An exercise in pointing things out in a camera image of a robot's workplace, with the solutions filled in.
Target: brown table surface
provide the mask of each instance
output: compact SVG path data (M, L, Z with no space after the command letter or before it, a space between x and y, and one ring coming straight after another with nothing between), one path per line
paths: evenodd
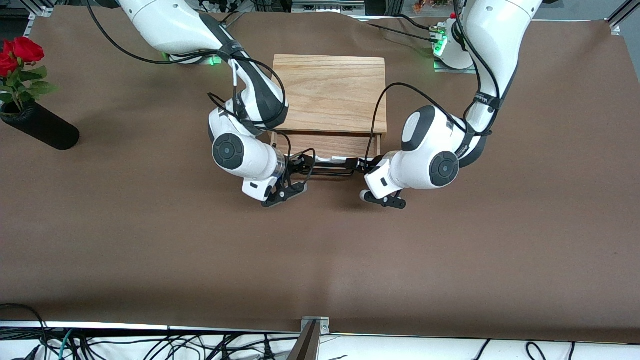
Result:
M159 58L121 10L96 14ZM458 115L476 90L434 73L420 40L333 13L251 13L230 32L265 63L384 57L387 83ZM296 330L317 315L334 332L640 338L640 85L603 21L532 23L482 158L443 190L403 192L402 211L362 202L362 176L263 209L211 158L205 93L231 96L228 67L128 58L82 7L31 37L61 88L42 104L81 142L59 152L1 127L1 302L46 320ZM384 151L425 104L390 91Z

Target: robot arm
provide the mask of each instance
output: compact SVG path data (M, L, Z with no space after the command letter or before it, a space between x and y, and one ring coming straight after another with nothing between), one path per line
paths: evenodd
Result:
M476 65L479 90L461 119L435 106L411 114L404 124L402 150L390 152L365 175L375 199L388 200L403 188L434 189L450 184L458 170L477 160L518 67L524 33L542 0L468 0L460 19L445 24L448 44L435 51L446 65ZM464 35L456 22L462 21ZM366 192L363 199L375 201Z
M184 0L120 0L120 4L154 49L178 57L217 51L232 67L234 84L236 75L245 83L246 89L227 101L224 110L209 115L212 155L224 171L244 178L244 193L266 200L284 172L285 158L255 137L284 122L289 106L281 89L216 19L199 14Z

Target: black wire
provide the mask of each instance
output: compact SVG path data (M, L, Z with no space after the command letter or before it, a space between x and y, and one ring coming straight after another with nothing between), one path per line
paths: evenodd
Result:
M87 351L89 352L89 356L91 357L91 360L95 360L95 356L93 356L93 352L89 347L89 341L87 340L86 336L80 337L80 346L87 349Z
M351 172L345 172L345 173L338 173L338 172L321 172L318 169L316 169L316 172L314 172L314 176L333 176L333 177L349 177L352 176L353 174L355 174L355 170L352 170Z
M287 167L289 164L289 159L291 159L291 139L287 136L287 134L285 134L283 131L280 130L276 130L276 129L268 129L268 128L264 128L261 130L265 130L265 131L271 131L272 133L276 133L276 134L280 134L282 136L284 136L285 140L287 140L287 146L289 147L289 149L287 150L287 157L284 161L284 173L282 175L282 177L280 178L280 185L284 186L284 180L285 177L289 180L289 186L291 186L291 176L287 173Z
M227 29L228 29L231 25L233 25L236 21L240 20L240 18L241 18L242 16L244 16L245 14L246 14L246 13L240 13L240 15L238 15L235 19L231 20L231 22L226 23L226 24L225 24L225 26L227 27Z
M269 342L272 342L272 343L273 343L273 342L276 342L276 341L287 341L287 340L297 340L297 339L298 339L298 338L278 338L278 339L271 339L271 340L269 340ZM263 344L264 342L265 342L265 341L264 341L264 340L262 340L262 341L258 341L258 342L251 343L251 344L247 344L247 345L245 345L245 346L242 346L242 347L239 347L239 348L237 348L237 349L234 349L234 351L231 351L228 355L221 357L221 358L220 358L220 360L228 360L228 359L229 359L229 357L230 357L231 355L233 355L234 353L236 353L236 352L238 352L238 351L242 351L242 350L248 350L249 348L252 348L252 347L254 347L255 345Z
M229 13L229 15L225 16L225 18L224 18L224 19L222 19L222 21L221 21L221 22L222 22L223 24L224 24L224 23L226 23L226 22L227 22L227 19L228 19L229 17L231 17L231 15L233 15L233 14L235 14L235 13L238 13L238 12L230 12L230 13Z
M73 339L69 338L70 341L69 346L71 347L71 353L73 354L73 359L80 359L80 355L78 354L78 348L76 347L76 342Z
M157 351L157 352L156 352L152 357L150 357L150 358L149 358L149 360L153 360L153 359L155 359L158 355L160 355L160 353L161 353L164 349L168 348L169 346L171 346L171 347L173 348L173 343L175 343L176 341L180 341L180 340L182 340L182 336L178 336L178 337L177 337L177 338L175 338L175 339L169 339L169 340L167 341L167 344L166 344L165 346L161 347L160 349L158 349L158 351Z
M411 22L411 25L415 26L416 28L420 28L420 29L423 29L423 30L430 30L428 26L423 26L423 25L418 24L417 22L413 21L412 18L410 18L409 16L407 16L407 15L405 15L403 13L399 13L397 15L394 15L394 17L401 17L401 18L407 20L408 22Z
M573 351L575 350L575 341L571 342L571 350L569 350L569 356L567 357L567 360L572 360L573 359Z
M165 337L163 340L159 341L157 344L154 345L154 347L151 348L151 350L149 350L149 352L147 352L147 354L145 355L145 357L143 358L143 360L147 360L147 358L151 355L151 353L158 347L160 346L160 344L162 344L165 341L168 341L171 339L171 336L167 336Z
M542 352L542 349L540 349L540 347L538 346L538 344L536 344L533 341L529 341L526 345L525 345L525 349L527 351L527 355L529 356L529 359L531 360L536 360L535 358L533 358L533 355L531 355L531 350L529 349L529 347L533 345L536 350L538 350L538 353L540 354L540 356L542 357L542 360L547 360L547 358L545 357L545 353ZM575 350L575 341L571 342L571 349L569 350L569 356L567 357L567 360L572 360L573 359L573 351Z
M35 311L35 309L33 309L31 306L27 306L24 304L16 304L16 303L6 303L6 304L0 304L0 309L11 309L11 308L19 308L19 309L25 309L30 311L32 314L34 314L36 316L36 318L38 318L38 322L40 322L40 329L42 330L42 339L40 340L40 342L44 342L44 358L48 359L47 357L47 331L45 330L45 326L44 326L44 320L42 320L42 317L40 316L40 314L38 314L38 311Z
M525 349L527 350L527 355L529 356L529 359L531 360L536 360L533 355L531 355L531 351L529 350L529 347L533 345L536 349L538 349L538 353L540 354L540 356L542 357L542 360L547 360L547 358L545 357L545 354L542 352L542 350L540 349L540 347L538 346L538 344L536 344L533 341L528 342L525 345Z
M263 120L263 121L253 121L254 124L265 124L271 121L276 120L278 117L280 117L280 115L282 114L282 112L284 111L284 109L286 108L286 102L287 102L287 93L284 90L284 84L282 83L282 80L280 79L280 76L278 76L278 74L276 74L275 71L273 71L273 69L271 67L269 67L268 65L266 65L265 63L262 63L258 60L255 59L251 59L251 58L245 58L244 56L237 56L237 55L233 55L232 56L233 59L235 59L235 61L248 61L250 63L254 63L258 66L261 66L263 68L265 68L271 75L273 75L274 78L276 78L276 80L278 81L278 85L280 85L280 89L282 91L282 105L280 105L280 109L278 110L278 113L276 115L274 115L271 119L269 120Z
M199 337L200 337L200 335L196 335L196 336L193 336L191 339L184 340L184 342L183 342L182 344L178 345L177 347L174 347L174 346L172 345L172 350L171 350L171 352L169 353L169 356L167 356L166 360L169 360L169 358L170 358L171 356L175 356L175 353L176 353L178 350L180 350L180 348L182 348L182 347L186 347L186 348L188 348L187 344L191 343L193 340L195 340L195 339L197 339L197 338L199 338Z
M480 357L482 356L482 353L484 352L484 350L486 349L486 346L489 345L489 342L491 341L491 339L487 339L484 344L482 345L482 347L480 348L480 351L478 352L478 355L476 355L476 359L475 360L480 360Z
M394 33L399 33L402 35L406 35L408 37L412 37L412 38L419 38L421 40L425 40L428 42L432 42L432 43L437 43L438 41L432 38L424 38L424 37L419 37L418 35L414 35L414 34L409 34L409 33L405 33L404 31L400 31L400 30L396 30L396 29L391 29L391 28L386 28L384 26L380 26L380 25L375 25L375 24L369 24L371 26L373 26L374 28L378 28L378 29L383 29L383 30L387 30L387 31L392 31Z
M100 344L114 344L114 345L131 345L131 344L138 344L138 343L151 343L151 342L157 342L157 341L166 341L166 338L162 338L162 339L144 339L144 340L135 340L135 341L96 341L95 343L90 343L89 345L93 346L93 345L100 345Z
M228 338L227 338L227 335L225 335L225 337L222 339L222 341L220 343L218 343L216 348L213 349L211 351L211 353L209 353L209 356L207 356L205 358L205 360L213 360L213 358L216 357L219 354L220 350L222 349L222 346L228 345L229 343L231 343L232 341L234 341L235 339L237 339L239 337L240 337L240 335L237 335L237 334L231 335Z
M406 83L392 83L382 91L382 94L380 94L380 97L378 98L378 102L376 103L376 108L373 111L373 119L371 120L371 132L369 133L369 143L367 144L367 152L365 153L365 156L364 156L364 169L367 168L367 163L368 163L367 159L369 157L369 150L371 150L371 142L373 141L373 131L376 125L376 115L378 114L378 107L380 107L380 102L382 101L382 98L385 95L385 93L394 86L404 86L405 88L409 88L417 92L418 94L423 96L425 99L427 99L431 104L433 104L433 106L435 106L440 111L442 111L442 113L447 117L447 119L449 119L456 127L458 127L458 129L462 130L464 133L467 132L467 129L465 127L468 126L468 124L465 119L460 119L465 125L465 127L462 127L462 125L460 125L458 121L456 121L456 119L454 119L454 117L450 113L444 110L444 108L440 106L440 104L438 104L435 100L433 100L429 95L420 91L418 88L414 87L413 85L409 85Z
M125 53L126 55L129 55L130 57L132 57L132 58L134 58L136 60L144 61L145 63L157 64L157 65L168 65L168 64L177 64L177 63L181 63L183 61L193 60L193 59L196 59L196 58L200 58L202 56L214 55L214 54L218 53L215 50L203 51L203 52L199 52L199 53L189 53L189 54L182 55L182 56L186 56L186 57L182 57L182 58L180 58L178 60L169 60L169 61L157 61L157 60L150 60L150 59L142 58L141 56L138 56L138 55L130 53L129 51L126 51L123 47L118 45L118 43L116 43L109 36L109 34L107 34L107 32L102 27L102 25L100 25L100 22L98 21L98 18L96 18L95 14L93 13L93 8L91 8L91 4L89 3L89 0L84 0L84 1L86 3L87 10L89 10L89 14L91 15L91 18L93 19L93 22L98 27L98 30L100 30L100 32L104 35L104 37L107 40L109 40L111 45L115 46L116 49L120 50L121 52Z
M497 81L497 79L495 77L495 74L493 73L493 71L491 70L489 65L487 65L487 63L483 59L483 57L480 56L478 51L475 49L474 45L471 43L471 40L469 39L469 36L467 35L467 32L465 31L465 28L464 28L464 26L462 24L462 18L460 17L460 6L459 6L459 3L458 3L458 0L453 0L453 10L454 10L454 13L456 14L456 19L457 19L457 21L455 22L455 25L460 30L460 33L462 34L462 37L463 37L463 41L467 43L467 46L469 47L469 49L473 52L473 54L476 56L478 61L480 61L482 66L484 66L486 71L489 73L489 76L491 76L491 80L493 81L493 85L495 86L496 98L501 99L502 96L500 94L500 86L498 85L498 81ZM477 66L475 61L474 61L474 65L476 66L476 72L478 72L478 77L477 77L478 78L478 91L480 91L479 68L478 68L478 66ZM495 119L497 118L497 116L498 116L498 109L494 109L493 116L491 117L491 120L489 121L489 124L487 125L487 127L484 129L484 131L482 131L481 133L477 133L477 134L480 135L480 136L491 135L491 127L493 127L493 123L495 122Z
M300 153L300 155L304 154L305 152L309 152L309 151L311 151L311 152L313 153L313 155L314 155L314 162L311 164L311 167L309 168L309 171L308 171L307 177L306 177L306 178L305 178L305 180L302 182L302 185L306 184L306 183L307 183L307 181L309 181L309 179L311 178L311 175L312 175L312 174L313 174L313 172L314 172L314 167L316 166L316 158L317 158L317 155L316 155L316 150L315 150L314 148L310 147L310 148L308 148L307 150L305 150L305 151L301 152L301 153Z
M282 114L282 112L284 111L284 109L286 108L286 103L287 103L287 92L284 89L284 84L282 83L282 80L280 79L280 76L278 76L278 74L276 74L275 71L273 71L273 69L271 67L269 67L268 65L266 65L265 63L262 63L258 60L254 60L251 58L245 58L244 56L237 56L237 55L232 55L231 56L232 59L234 59L235 61L248 61L251 63L255 63L258 66L264 67L270 74L273 75L274 78L276 78L276 80L278 81L278 85L280 85L280 89L282 91L282 103L280 105L280 109L278 109L278 113L276 115L274 115L273 117L271 117L268 120L262 120L262 121L254 121L252 120L252 122L254 124L266 124L268 122L274 121L276 120L278 117L280 117L280 115ZM226 113L227 115L233 116L236 119L240 119L240 115L235 113L235 112L231 112L228 111L226 109L226 107L224 106L225 101L220 97L217 96L213 93L208 92L207 95L209 96L209 99L217 106L220 108L220 110L222 110L222 112Z

